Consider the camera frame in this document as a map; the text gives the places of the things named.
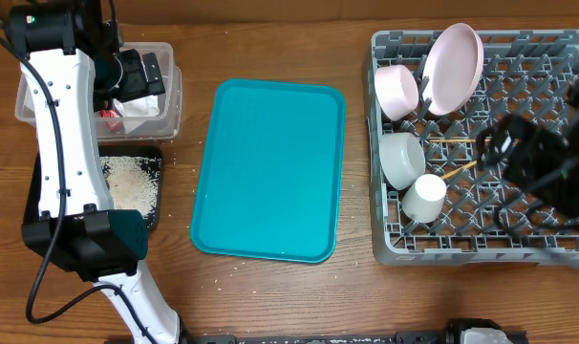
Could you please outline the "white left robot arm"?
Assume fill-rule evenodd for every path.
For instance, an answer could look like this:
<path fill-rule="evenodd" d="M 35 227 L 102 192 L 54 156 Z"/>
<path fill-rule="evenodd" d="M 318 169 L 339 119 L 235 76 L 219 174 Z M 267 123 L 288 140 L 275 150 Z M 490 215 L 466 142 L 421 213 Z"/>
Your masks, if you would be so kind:
<path fill-rule="evenodd" d="M 164 93 L 154 54 L 126 50 L 97 1 L 31 1 L 0 23 L 0 45 L 31 91 L 39 151 L 22 225 L 44 266 L 77 274 L 104 293 L 137 343 L 188 343 L 181 316 L 146 264 L 148 231 L 118 209 L 104 179 L 95 114 L 115 101 Z"/>

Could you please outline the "wooden chopstick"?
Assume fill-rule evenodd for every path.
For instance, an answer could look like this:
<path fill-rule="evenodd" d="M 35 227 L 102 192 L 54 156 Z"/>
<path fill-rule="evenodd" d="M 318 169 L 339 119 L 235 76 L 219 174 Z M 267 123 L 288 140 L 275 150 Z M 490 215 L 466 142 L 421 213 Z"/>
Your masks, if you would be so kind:
<path fill-rule="evenodd" d="M 471 161 L 471 162 L 469 162 L 469 163 L 466 163 L 466 164 L 464 164 L 464 165 L 456 168 L 456 169 L 453 170 L 453 171 L 447 172 L 446 174 L 444 174 L 443 176 L 441 176 L 441 178 L 442 178 L 443 180 L 447 180 L 447 179 L 453 177 L 454 175 L 462 172 L 463 170 L 466 170 L 466 169 L 469 169 L 469 168 L 471 168 L 471 167 L 474 167 L 476 164 L 477 164 L 477 161 Z"/>
<path fill-rule="evenodd" d="M 430 143 L 477 143 L 478 140 L 477 139 L 432 139 L 432 140 L 428 140 Z M 485 138 L 484 139 L 484 143 L 488 144 L 489 142 L 492 141 L 492 138 Z"/>

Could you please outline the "red candy wrapper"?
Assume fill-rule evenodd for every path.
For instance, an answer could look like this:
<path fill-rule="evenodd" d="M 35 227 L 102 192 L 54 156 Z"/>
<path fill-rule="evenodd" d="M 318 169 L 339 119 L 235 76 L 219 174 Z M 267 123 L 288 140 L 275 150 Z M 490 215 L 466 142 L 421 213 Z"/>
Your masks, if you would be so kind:
<path fill-rule="evenodd" d="M 110 132 L 116 133 L 123 128 L 123 123 L 120 120 L 121 115 L 116 110 L 100 110 L 99 115 L 105 119 L 106 126 Z"/>

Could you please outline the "large white pink-rimmed plate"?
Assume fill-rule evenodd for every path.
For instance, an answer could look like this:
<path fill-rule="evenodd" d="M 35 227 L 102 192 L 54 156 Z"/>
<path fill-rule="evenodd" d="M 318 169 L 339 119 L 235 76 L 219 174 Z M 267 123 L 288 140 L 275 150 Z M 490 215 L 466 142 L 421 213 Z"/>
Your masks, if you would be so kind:
<path fill-rule="evenodd" d="M 482 76 L 483 42 L 467 24 L 457 23 L 436 39 L 427 55 L 422 95 L 428 111 L 443 116 L 459 110 L 473 95 Z"/>

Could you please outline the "white napkin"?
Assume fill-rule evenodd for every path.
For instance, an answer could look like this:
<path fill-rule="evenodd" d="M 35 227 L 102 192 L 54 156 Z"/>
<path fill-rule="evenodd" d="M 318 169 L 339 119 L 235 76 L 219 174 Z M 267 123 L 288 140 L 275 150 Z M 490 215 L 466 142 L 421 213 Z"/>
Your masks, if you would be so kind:
<path fill-rule="evenodd" d="M 160 113 L 158 96 L 141 97 L 127 102 L 113 100 L 114 110 L 124 118 L 124 133 L 129 134 L 143 125 L 143 120 L 132 120 L 132 118 L 151 118 Z"/>

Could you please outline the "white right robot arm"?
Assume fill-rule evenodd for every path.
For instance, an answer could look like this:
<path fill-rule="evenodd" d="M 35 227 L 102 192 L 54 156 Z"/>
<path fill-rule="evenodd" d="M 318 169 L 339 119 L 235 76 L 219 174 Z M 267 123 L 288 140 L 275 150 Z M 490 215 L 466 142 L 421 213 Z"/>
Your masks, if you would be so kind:
<path fill-rule="evenodd" d="M 535 222 L 532 214 L 551 206 L 567 218 L 579 218 L 579 86 L 568 86 L 566 104 L 576 116 L 562 134 L 507 114 L 476 138 L 478 168 L 490 169 L 505 161 L 503 179 L 539 200 L 526 218 L 533 226 L 556 231 L 579 230 L 579 225 Z"/>

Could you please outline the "leftover white rice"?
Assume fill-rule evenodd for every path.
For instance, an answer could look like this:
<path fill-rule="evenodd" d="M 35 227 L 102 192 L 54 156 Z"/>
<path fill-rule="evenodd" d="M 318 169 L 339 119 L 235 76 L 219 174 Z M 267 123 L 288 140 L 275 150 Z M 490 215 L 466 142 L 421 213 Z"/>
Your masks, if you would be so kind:
<path fill-rule="evenodd" d="M 115 209 L 137 210 L 151 219 L 159 191 L 160 161 L 145 157 L 101 157 L 102 172 Z"/>

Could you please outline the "grey bowl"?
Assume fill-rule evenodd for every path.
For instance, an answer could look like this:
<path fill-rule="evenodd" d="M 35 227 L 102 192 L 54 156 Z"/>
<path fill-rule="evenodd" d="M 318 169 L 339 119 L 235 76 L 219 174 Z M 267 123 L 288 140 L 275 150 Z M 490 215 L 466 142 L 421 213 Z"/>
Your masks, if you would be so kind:
<path fill-rule="evenodd" d="M 379 148 L 381 168 L 391 187 L 406 189 L 424 174 L 424 152 L 414 135 L 385 134 L 380 139 Z"/>

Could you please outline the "white paper cup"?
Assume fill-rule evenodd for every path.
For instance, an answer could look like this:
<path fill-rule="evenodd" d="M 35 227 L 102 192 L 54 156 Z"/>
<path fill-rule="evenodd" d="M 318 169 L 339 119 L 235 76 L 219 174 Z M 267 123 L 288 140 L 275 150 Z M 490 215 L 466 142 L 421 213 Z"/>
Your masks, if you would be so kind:
<path fill-rule="evenodd" d="M 446 198 L 446 183 L 435 174 L 416 179 L 401 200 L 403 213 L 418 223 L 434 222 L 441 213 Z"/>

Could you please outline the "small pink bowl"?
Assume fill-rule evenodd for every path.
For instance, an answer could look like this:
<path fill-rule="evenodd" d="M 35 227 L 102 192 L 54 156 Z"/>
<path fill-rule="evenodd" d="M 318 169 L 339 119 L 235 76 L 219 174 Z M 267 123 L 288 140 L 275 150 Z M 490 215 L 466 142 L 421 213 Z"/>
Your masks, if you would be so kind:
<path fill-rule="evenodd" d="M 418 86 L 404 65 L 378 68 L 374 83 L 376 99 L 389 120 L 400 120 L 418 107 Z"/>

